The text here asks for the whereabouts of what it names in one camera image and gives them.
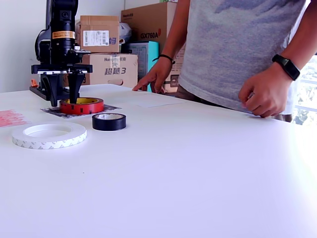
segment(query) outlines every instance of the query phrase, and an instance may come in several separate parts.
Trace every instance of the gray t-shirt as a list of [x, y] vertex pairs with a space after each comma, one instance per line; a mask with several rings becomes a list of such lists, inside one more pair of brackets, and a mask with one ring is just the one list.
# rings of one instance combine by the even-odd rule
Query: gray t-shirt
[[245, 111], [245, 80], [267, 69], [305, 0], [191, 0], [179, 84], [209, 102]]

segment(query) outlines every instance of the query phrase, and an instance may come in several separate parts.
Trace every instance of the robotic arm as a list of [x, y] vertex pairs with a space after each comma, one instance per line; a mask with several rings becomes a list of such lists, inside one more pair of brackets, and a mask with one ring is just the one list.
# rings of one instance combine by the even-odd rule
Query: robotic arm
[[[76, 104], [85, 73], [93, 71], [92, 65], [80, 64], [88, 51], [75, 46], [75, 15], [78, 0], [48, 0], [47, 28], [40, 32], [35, 42], [35, 52], [41, 64], [32, 66], [33, 74], [40, 74], [38, 88], [30, 90], [57, 106], [58, 100], [70, 99]], [[68, 74], [69, 90], [62, 86], [63, 74]]]

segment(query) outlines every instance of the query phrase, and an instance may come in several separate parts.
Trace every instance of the white wall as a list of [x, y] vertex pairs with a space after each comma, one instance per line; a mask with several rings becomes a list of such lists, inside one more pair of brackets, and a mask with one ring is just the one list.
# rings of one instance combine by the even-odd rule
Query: white wall
[[[124, 0], [79, 0], [80, 15], [121, 15]], [[27, 90], [34, 43], [45, 27], [46, 0], [0, 0], [0, 93]]]

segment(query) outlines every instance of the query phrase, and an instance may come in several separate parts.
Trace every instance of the black smartwatch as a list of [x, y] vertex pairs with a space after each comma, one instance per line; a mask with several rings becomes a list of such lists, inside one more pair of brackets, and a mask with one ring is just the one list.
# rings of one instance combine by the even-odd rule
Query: black smartwatch
[[290, 59], [284, 58], [280, 55], [275, 55], [272, 61], [278, 63], [293, 81], [295, 81], [301, 74], [300, 70]]

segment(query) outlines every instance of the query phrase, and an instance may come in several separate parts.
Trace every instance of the white tape roll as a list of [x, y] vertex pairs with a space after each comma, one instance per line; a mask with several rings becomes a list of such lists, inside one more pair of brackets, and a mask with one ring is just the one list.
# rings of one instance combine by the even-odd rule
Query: white tape roll
[[83, 142], [87, 130], [70, 122], [47, 122], [19, 127], [12, 133], [12, 142], [29, 149], [58, 149]]

